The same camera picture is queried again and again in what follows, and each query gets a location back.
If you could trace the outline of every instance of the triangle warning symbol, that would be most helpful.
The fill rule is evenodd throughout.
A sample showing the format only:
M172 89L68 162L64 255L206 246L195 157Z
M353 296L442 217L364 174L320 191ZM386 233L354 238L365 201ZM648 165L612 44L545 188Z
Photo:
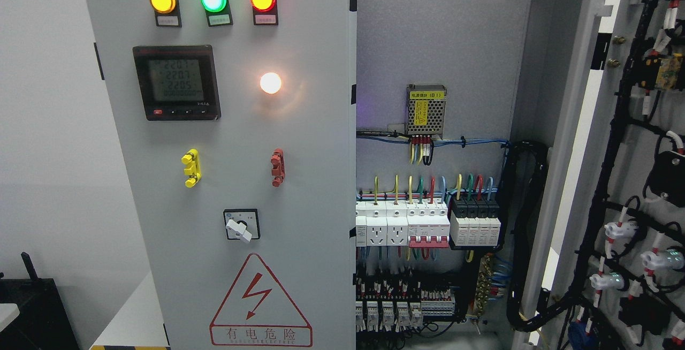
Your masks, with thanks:
M215 346L311 347L313 331L276 275L247 255L210 323Z

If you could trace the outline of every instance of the yellow label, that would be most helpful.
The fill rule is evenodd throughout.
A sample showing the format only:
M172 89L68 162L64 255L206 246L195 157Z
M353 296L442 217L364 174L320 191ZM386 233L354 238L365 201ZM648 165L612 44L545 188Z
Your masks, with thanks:
M428 125L428 100L414 101L414 125Z
M409 92L410 100L443 100L445 92L441 90L415 90Z

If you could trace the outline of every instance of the lcd display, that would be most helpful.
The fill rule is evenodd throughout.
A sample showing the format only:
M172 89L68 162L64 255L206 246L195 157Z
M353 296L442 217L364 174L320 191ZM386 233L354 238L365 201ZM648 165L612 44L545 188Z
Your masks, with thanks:
M152 59L147 65L155 101L203 101L198 60Z

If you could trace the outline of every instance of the lightning bolt symbol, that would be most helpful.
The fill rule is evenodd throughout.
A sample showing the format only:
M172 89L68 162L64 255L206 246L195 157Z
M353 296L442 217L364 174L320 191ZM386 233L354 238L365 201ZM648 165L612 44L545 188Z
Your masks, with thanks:
M266 299L267 296L269 296L269 293L273 290L272 288L270 288L270 289L268 289L268 290L250 293L250 292L252 291L252 288L253 288L254 286L257 285L257 282L259 282L260 279L262 279L262 274L260 274L259 272L257 272L257 274L255 274L255 277L252 278L252 282L250 282L250 285L247 286L247 290L245 291L245 294L242 295L242 299L245 299L245 298L249 298L250 296L255 296L255 295L262 294L262 298L259 299L259 302L257 302L257 305L255 306L255 308L252 309L252 311L247 311L247 318L245 318L245 320L250 319L250 318L252 318L253 316L255 316L255 311L257 310L257 308L259 307L259 305L262 304L262 302L264 301L264 299Z

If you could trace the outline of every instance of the digital power meter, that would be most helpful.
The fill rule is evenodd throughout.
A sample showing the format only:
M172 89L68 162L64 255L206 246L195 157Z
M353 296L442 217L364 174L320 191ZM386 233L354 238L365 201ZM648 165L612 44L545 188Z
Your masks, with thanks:
M135 46L133 57L147 120L221 117L211 45Z

